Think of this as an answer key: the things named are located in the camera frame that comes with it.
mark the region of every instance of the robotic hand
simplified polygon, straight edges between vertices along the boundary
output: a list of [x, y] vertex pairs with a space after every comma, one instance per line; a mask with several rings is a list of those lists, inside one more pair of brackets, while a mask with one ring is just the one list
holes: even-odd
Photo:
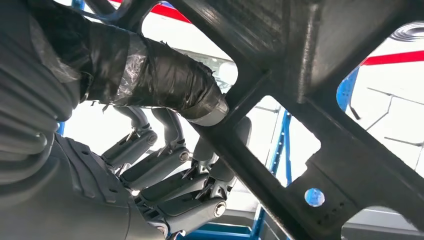
[[[163, 240], [155, 226], [160, 217], [140, 211], [144, 205], [135, 203], [128, 188], [160, 184], [166, 174], [158, 166], [185, 161], [183, 143], [170, 138], [169, 146], [141, 161], [149, 163], [143, 163], [146, 169], [136, 164], [116, 174], [156, 141], [147, 124], [133, 122], [134, 133], [120, 141], [128, 148], [102, 158], [55, 136], [57, 121], [66, 121], [87, 99], [168, 108], [193, 123], [214, 125], [228, 107], [211, 70], [166, 44], [90, 22], [51, 0], [0, 1], [0, 35], [0, 239]], [[141, 146], [135, 155], [130, 143]], [[206, 196], [203, 191], [189, 202], [223, 201], [208, 202]], [[174, 233], [178, 221], [165, 214], [189, 215], [181, 212], [184, 205], [167, 206], [159, 204], [157, 212]]]
[[[148, 125], [140, 108], [119, 111], [131, 118], [135, 132], [137, 131], [134, 123], [144, 122], [141, 125]], [[166, 146], [131, 168], [119, 171], [117, 176], [129, 190], [141, 190], [135, 202], [148, 224], [156, 227], [164, 236], [171, 234], [171, 237], [175, 237], [177, 234], [190, 233], [222, 216], [227, 206], [226, 200], [237, 179], [234, 172], [218, 159], [213, 149], [202, 138], [194, 149], [191, 168], [165, 179], [173, 170], [189, 160], [189, 152], [185, 148], [183, 131], [176, 114], [165, 108], [155, 108], [152, 111], [164, 125]], [[251, 129], [252, 124], [247, 117], [236, 126], [236, 132], [245, 145], [249, 142]], [[146, 147], [140, 147], [136, 141], [126, 144], [126, 148], [131, 149], [131, 154], [126, 156], [138, 158], [145, 152]], [[106, 153], [113, 153], [113, 149], [115, 146]], [[102, 156], [103, 160], [109, 162], [104, 156], [105, 154]], [[122, 159], [127, 163], [136, 160], [130, 157]]]

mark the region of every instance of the red stripe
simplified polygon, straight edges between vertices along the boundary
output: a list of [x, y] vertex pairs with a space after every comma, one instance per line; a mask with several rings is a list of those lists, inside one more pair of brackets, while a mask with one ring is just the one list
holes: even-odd
[[157, 4], [150, 12], [191, 24], [191, 22], [175, 8]]
[[370, 56], [362, 65], [400, 64], [424, 61], [424, 51], [402, 52], [381, 56]]
[[[122, 3], [123, 0], [111, 0], [113, 2]], [[191, 22], [181, 14], [177, 9], [157, 4], [151, 10], [152, 13], [159, 14], [168, 18], [179, 20], [191, 24]], [[370, 56], [362, 62], [362, 66], [382, 65], [382, 64], [399, 64], [424, 61], [424, 51], [402, 52], [381, 56]]]

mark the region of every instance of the screw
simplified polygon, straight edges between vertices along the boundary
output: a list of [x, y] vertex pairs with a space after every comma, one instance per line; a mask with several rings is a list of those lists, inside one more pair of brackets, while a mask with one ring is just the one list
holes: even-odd
[[187, 160], [189, 160], [190, 155], [188, 151], [183, 151], [180, 155], [179, 155], [179, 160], [182, 163], [187, 162]]
[[221, 201], [220, 203], [216, 205], [215, 210], [213, 211], [213, 215], [216, 218], [219, 218], [224, 214], [226, 209], [227, 209], [227, 204], [225, 203], [225, 201]]
[[147, 139], [147, 143], [150, 145], [153, 145], [156, 143], [156, 140], [158, 139], [158, 136], [156, 134], [151, 135], [148, 139]]

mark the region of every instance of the black metal frame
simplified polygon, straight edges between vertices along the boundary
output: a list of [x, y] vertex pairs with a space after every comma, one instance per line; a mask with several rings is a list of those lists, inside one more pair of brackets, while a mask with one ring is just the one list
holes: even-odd
[[[139, 31], [156, 1], [86, 0], [107, 23]], [[297, 240], [339, 240], [368, 206], [386, 206], [424, 231], [424, 180], [340, 110], [340, 82], [401, 25], [421, 20], [421, 0], [169, 0], [237, 64], [228, 116], [194, 126]], [[271, 95], [321, 142], [307, 171], [284, 188], [244, 146], [234, 126]], [[307, 189], [325, 203], [311, 207]]]

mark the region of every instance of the round hole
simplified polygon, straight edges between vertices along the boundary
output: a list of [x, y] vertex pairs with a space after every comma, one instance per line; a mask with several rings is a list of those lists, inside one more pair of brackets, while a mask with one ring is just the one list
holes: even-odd
[[305, 201], [309, 206], [317, 208], [324, 204], [326, 198], [324, 197], [324, 193], [318, 188], [310, 188], [305, 192]]

